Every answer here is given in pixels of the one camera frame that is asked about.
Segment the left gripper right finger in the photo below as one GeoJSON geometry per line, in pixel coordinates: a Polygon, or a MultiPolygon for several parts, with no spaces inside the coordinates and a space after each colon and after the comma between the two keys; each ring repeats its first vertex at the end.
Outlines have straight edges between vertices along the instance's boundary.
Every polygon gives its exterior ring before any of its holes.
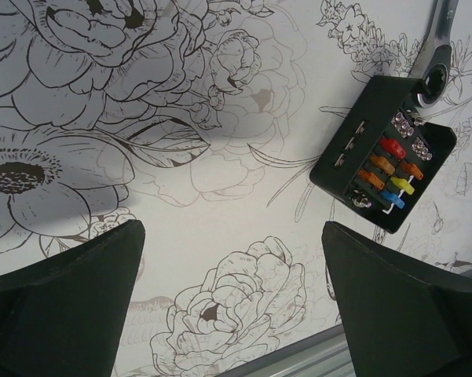
{"type": "Polygon", "coordinates": [[[322,245],[358,376],[472,376],[472,278],[336,221],[322,245]]]}

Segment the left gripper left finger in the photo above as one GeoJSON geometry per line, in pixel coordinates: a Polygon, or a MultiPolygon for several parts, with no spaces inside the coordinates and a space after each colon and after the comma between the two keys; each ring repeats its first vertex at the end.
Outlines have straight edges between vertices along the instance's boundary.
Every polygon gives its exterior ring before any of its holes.
{"type": "Polygon", "coordinates": [[[145,243],[129,220],[0,276],[0,376],[110,376],[145,243]]]}

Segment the blue blade fuse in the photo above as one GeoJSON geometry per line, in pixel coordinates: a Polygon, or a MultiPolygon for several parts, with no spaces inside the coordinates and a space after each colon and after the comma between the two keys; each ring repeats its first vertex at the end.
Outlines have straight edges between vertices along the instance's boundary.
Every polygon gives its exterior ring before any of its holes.
{"type": "Polygon", "coordinates": [[[392,203],[395,207],[399,208],[399,209],[403,209],[404,206],[405,206],[405,203],[404,201],[396,194],[392,193],[392,192],[388,192],[387,190],[382,190],[380,192],[380,196],[389,201],[390,203],[392,203]]]}

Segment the yellow blade fuse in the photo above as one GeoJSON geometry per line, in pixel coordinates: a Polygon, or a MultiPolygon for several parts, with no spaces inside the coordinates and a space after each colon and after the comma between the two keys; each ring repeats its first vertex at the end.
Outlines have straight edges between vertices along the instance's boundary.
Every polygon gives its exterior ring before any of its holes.
{"type": "Polygon", "coordinates": [[[412,195],[415,192],[414,187],[407,180],[403,178],[391,177],[390,181],[400,190],[403,190],[405,193],[409,195],[412,195]]]}

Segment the black fuse box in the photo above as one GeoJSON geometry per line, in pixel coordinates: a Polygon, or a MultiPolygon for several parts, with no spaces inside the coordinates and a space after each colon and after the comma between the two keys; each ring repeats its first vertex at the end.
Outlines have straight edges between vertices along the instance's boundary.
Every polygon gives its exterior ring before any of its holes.
{"type": "Polygon", "coordinates": [[[456,146],[451,128],[422,119],[413,104],[425,90],[421,79],[373,77],[309,175],[314,185],[388,233],[399,230],[456,146]],[[395,138],[405,158],[385,152],[382,137],[395,138]],[[400,190],[391,177],[407,180],[415,192],[400,190]],[[382,190],[398,195],[404,208],[383,199],[382,190]]]}

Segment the red blade fuse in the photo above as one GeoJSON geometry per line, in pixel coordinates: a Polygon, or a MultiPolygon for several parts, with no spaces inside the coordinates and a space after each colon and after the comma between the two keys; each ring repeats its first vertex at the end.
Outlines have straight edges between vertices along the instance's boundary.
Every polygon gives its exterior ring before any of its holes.
{"type": "Polygon", "coordinates": [[[402,160],[406,156],[405,149],[395,138],[382,137],[379,140],[379,144],[385,152],[389,153],[395,159],[402,160]]]}

